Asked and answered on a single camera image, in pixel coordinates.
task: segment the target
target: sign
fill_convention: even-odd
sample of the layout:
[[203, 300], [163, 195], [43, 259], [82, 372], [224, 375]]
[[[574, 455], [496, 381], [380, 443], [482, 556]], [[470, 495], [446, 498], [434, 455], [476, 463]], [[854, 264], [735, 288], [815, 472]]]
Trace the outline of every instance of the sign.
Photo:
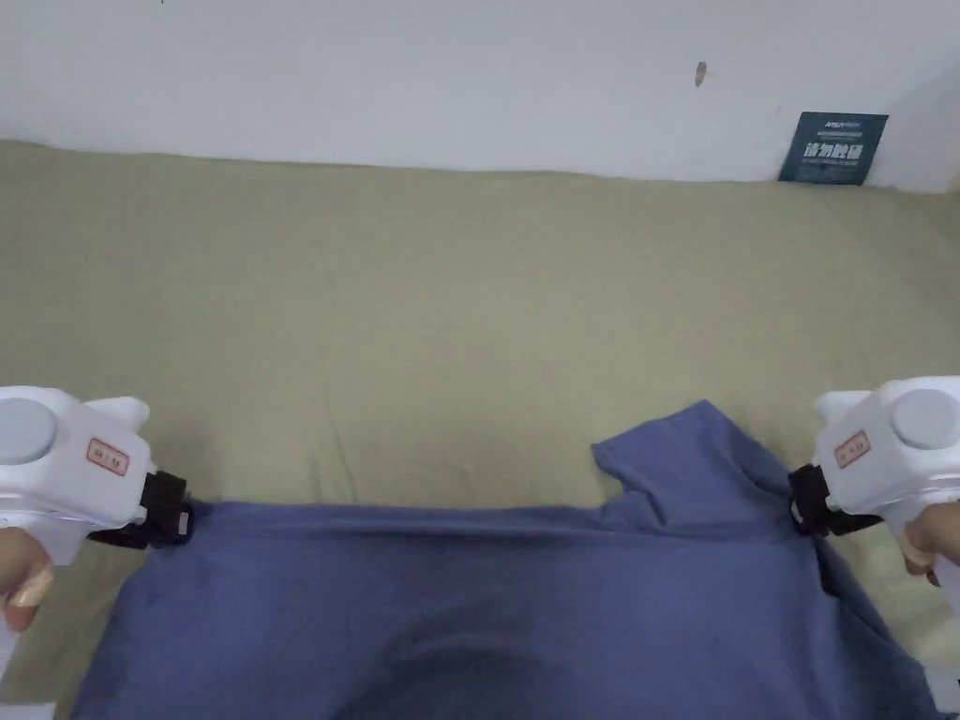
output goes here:
[[889, 115], [805, 112], [780, 168], [780, 180], [862, 185]]

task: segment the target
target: blue cloth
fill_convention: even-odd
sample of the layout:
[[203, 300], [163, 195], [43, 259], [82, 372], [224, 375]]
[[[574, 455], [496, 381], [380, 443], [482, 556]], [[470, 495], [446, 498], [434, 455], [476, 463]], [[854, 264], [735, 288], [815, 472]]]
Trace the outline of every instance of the blue cloth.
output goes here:
[[780, 463], [702, 402], [602, 508], [205, 506], [124, 587], [79, 720], [941, 718]]

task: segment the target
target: bed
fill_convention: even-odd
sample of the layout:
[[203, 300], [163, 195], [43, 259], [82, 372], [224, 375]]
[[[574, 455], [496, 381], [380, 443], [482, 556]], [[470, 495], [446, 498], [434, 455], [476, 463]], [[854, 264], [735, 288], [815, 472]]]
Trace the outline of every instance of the bed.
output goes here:
[[[958, 277], [956, 195], [0, 143], [4, 384], [143, 398], [205, 499], [593, 506], [590, 444], [700, 398], [800, 465], [819, 394], [958, 372]], [[836, 544], [960, 668], [886, 531]], [[141, 560], [88, 544], [3, 700], [67, 712]]]

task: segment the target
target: finger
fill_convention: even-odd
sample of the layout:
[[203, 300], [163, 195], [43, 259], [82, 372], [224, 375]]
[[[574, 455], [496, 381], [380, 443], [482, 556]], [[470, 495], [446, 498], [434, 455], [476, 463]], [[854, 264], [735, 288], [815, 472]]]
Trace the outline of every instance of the finger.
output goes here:
[[914, 563], [908, 558], [903, 558], [903, 566], [910, 575], [918, 578], [930, 571], [929, 565]]
[[8, 627], [15, 633], [22, 633], [29, 628], [30, 624], [34, 621], [37, 610], [38, 608], [36, 606], [32, 608], [21, 608], [18, 605], [7, 603], [5, 612]]
[[34, 621], [37, 606], [50, 591], [54, 582], [54, 568], [45, 565], [20, 585], [7, 599], [4, 612], [7, 624], [15, 633], [22, 633]]
[[960, 564], [960, 503], [930, 505], [907, 523], [904, 534], [917, 549]]
[[43, 545], [21, 528], [0, 529], [0, 595], [18, 588], [50, 563]]

